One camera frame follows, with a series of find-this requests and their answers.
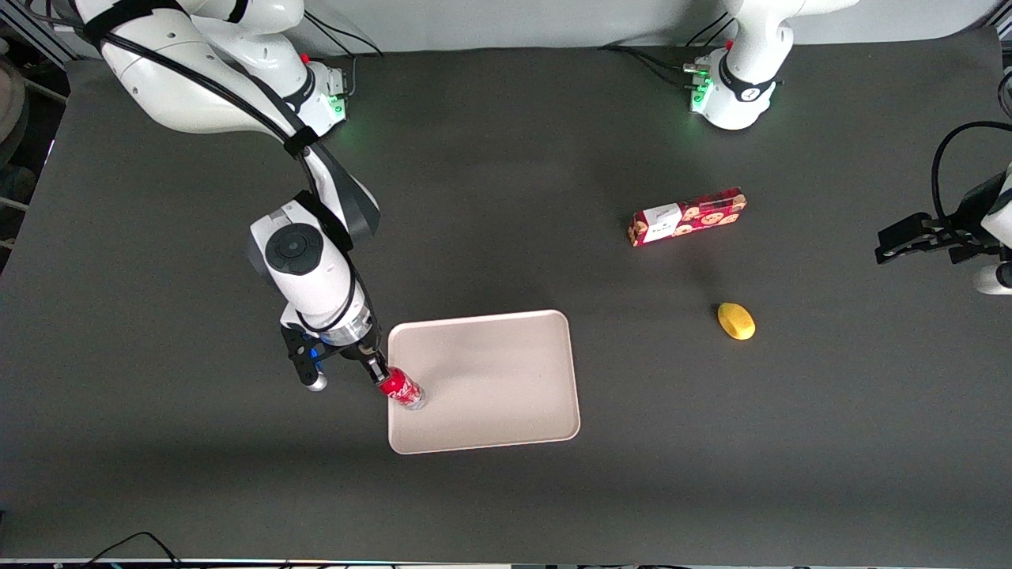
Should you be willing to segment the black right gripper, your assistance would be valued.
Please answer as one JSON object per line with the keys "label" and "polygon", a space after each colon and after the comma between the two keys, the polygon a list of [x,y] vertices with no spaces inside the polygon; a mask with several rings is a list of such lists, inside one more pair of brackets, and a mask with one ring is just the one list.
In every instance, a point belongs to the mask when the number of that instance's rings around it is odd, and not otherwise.
{"label": "black right gripper", "polygon": [[376,335],[366,335],[351,345],[329,345],[319,340],[315,346],[315,363],[319,364],[332,356],[340,356],[345,360],[359,361],[368,373],[372,385],[380,385],[381,379],[391,377],[390,368],[382,353],[380,338]]}

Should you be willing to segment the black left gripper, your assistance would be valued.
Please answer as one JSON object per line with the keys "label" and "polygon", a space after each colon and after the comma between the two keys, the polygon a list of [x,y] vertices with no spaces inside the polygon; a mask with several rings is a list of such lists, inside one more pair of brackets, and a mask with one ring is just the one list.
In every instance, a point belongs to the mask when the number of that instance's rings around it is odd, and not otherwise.
{"label": "black left gripper", "polygon": [[939,173],[933,171],[933,206],[941,228],[929,213],[913,213],[893,225],[893,238],[878,238],[874,250],[876,264],[893,262],[900,257],[946,250],[952,264],[967,262],[979,255],[997,256],[1001,262],[1010,260],[1010,246],[984,229],[984,216],[1003,201],[1008,187],[1008,171],[1001,171],[973,187],[961,199],[954,213],[947,215],[941,202]]}

